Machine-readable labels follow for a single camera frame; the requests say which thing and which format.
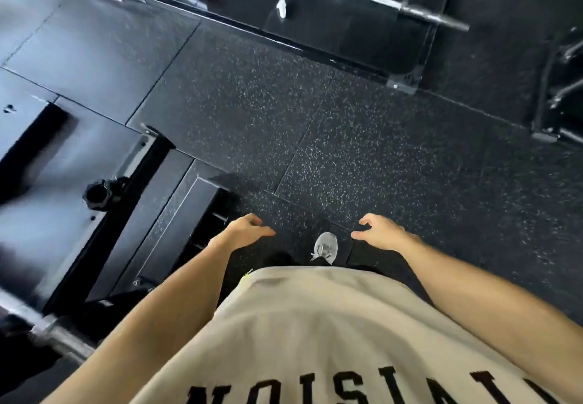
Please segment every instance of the sneaker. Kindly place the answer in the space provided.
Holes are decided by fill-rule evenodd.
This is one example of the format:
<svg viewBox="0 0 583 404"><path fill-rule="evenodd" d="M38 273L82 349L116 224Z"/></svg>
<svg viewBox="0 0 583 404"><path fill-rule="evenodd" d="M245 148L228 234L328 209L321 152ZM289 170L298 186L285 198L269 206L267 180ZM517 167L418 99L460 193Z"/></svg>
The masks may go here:
<svg viewBox="0 0 583 404"><path fill-rule="evenodd" d="M331 232L324 232L316 240L316 244L314 245L314 253L312 254L312 259L310 261L322 257L328 263L332 264L334 260L336 260L337 254L338 239L336 238L336 235L332 234Z"/></svg>

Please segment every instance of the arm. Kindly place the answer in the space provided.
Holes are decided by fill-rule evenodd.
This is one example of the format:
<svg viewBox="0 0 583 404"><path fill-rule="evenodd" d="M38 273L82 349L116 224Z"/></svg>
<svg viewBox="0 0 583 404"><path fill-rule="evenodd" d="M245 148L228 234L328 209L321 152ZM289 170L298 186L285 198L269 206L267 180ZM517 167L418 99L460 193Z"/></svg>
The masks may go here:
<svg viewBox="0 0 583 404"><path fill-rule="evenodd" d="M435 306L461 327L572 402L583 402L583 329L550 304L485 270L423 243L385 217L367 214L355 231L400 253Z"/></svg>
<svg viewBox="0 0 583 404"><path fill-rule="evenodd" d="M231 253L275 235L254 224L261 220L248 214L210 240L135 306L43 404L128 403L213 317Z"/></svg>

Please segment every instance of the hand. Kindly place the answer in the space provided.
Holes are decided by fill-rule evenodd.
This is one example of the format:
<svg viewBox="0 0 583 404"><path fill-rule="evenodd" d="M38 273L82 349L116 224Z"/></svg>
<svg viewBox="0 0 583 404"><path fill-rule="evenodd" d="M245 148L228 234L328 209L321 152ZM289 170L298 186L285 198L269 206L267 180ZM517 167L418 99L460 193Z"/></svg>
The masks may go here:
<svg viewBox="0 0 583 404"><path fill-rule="evenodd" d="M232 252L253 244L261 237L273 237L275 231L270 227L261 226L262 223L257 215L247 214L244 217L233 220L215 238L224 240Z"/></svg>
<svg viewBox="0 0 583 404"><path fill-rule="evenodd" d="M366 241L369 245L385 251L401 252L410 243L421 242L421 238L410 234L392 220L381 215L367 214L359 220L359 224L368 224L366 231L354 231L350 236Z"/></svg>

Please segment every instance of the shoe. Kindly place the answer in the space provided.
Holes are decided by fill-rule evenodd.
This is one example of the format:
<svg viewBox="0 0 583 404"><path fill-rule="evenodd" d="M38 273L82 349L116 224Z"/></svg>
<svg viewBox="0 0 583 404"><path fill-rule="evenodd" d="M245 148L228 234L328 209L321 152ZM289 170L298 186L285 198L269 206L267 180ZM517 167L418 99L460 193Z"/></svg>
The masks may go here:
<svg viewBox="0 0 583 404"><path fill-rule="evenodd" d="M334 260L336 260L337 254L338 239L336 238L336 235L332 234L331 232L324 232L316 240L316 244L314 245L314 253L312 254L312 259L310 261L322 257L328 263L332 264Z"/></svg>

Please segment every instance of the beige t-shirt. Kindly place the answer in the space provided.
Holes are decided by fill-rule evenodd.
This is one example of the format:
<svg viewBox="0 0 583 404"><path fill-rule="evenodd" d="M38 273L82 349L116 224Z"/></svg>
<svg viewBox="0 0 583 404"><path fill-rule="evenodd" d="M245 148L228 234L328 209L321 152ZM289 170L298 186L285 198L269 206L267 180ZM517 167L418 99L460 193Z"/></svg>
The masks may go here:
<svg viewBox="0 0 583 404"><path fill-rule="evenodd" d="M554 404L403 284L344 268L265 268L132 404Z"/></svg>

